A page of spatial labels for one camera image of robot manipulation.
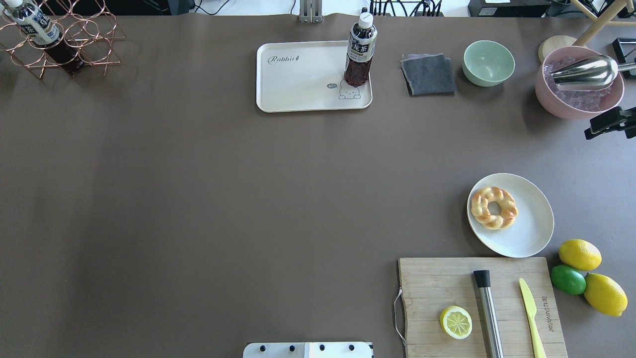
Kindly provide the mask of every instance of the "donut hole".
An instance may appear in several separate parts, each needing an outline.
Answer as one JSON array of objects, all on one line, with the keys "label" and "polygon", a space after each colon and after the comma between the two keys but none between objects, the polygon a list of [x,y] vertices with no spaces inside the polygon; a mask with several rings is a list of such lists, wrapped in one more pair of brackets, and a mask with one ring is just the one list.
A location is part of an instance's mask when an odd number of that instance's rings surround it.
[{"label": "donut hole", "polygon": [[491,201],[488,203],[488,210],[492,215],[501,214],[501,206],[499,206],[499,204],[497,204],[495,201]]}]

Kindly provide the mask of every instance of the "metal scoop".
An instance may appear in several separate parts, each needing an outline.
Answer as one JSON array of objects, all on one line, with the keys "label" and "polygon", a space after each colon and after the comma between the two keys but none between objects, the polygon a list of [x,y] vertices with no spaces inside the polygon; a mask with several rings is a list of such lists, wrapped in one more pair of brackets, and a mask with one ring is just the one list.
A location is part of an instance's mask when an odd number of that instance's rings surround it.
[{"label": "metal scoop", "polygon": [[551,72],[560,90],[602,90],[612,85],[621,71],[636,68],[636,62],[618,64],[609,56],[593,56]]}]

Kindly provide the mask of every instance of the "copper wire rack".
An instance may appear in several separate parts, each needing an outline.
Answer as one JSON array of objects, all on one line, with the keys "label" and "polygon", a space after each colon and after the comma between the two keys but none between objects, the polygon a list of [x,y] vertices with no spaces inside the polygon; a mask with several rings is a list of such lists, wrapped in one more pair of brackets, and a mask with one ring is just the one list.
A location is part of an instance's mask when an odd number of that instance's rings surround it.
[{"label": "copper wire rack", "polygon": [[[98,8],[97,13],[84,16],[73,12],[81,1],[93,1]],[[117,18],[108,10],[105,0],[44,0],[39,6],[48,10],[45,13],[54,13],[50,7],[52,2],[57,3],[66,14],[52,17],[51,21],[64,33],[64,41],[70,47],[78,49],[76,57],[69,62],[79,57],[85,67],[100,71],[102,76],[106,76],[110,65],[121,64],[121,59],[114,50],[114,43],[125,39],[126,35],[117,24]],[[14,64],[25,68],[39,79],[44,77],[47,69],[61,69],[60,65],[65,63],[57,64],[42,49],[37,48],[4,12],[2,17],[0,51],[9,54]]]}]

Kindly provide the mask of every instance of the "green bowl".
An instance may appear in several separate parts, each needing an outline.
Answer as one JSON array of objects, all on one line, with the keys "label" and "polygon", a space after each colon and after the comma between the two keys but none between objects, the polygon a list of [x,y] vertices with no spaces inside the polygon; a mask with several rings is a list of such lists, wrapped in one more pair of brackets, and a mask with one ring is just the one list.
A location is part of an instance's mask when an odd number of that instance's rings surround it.
[{"label": "green bowl", "polygon": [[477,86],[490,87],[507,80],[515,71],[515,58],[500,43],[481,40],[464,51],[462,69],[466,78]]}]

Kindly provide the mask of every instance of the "dark liquid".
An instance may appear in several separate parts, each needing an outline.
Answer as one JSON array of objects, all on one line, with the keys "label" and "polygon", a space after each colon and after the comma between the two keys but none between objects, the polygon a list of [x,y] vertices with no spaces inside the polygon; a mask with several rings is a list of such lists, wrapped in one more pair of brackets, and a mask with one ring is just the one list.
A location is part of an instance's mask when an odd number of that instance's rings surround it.
[{"label": "dark liquid", "polygon": [[[372,38],[375,34],[375,28],[371,26],[368,29],[363,29],[358,24],[355,24],[352,29],[353,33],[363,39]],[[347,69],[345,70],[345,81],[350,86],[360,87],[369,80],[369,70],[371,69],[371,60],[367,62],[356,62],[347,56]]]},{"label": "dark liquid", "polygon": [[64,71],[70,74],[79,71],[84,66],[84,61],[79,57],[78,49],[70,47],[62,38],[61,32],[55,45],[42,48],[42,50]]},{"label": "dark liquid", "polygon": [[348,56],[347,58],[349,63],[345,71],[345,81],[353,87],[364,85],[369,80],[369,70],[371,69],[371,60],[373,59],[364,63],[358,63],[349,59]]}]

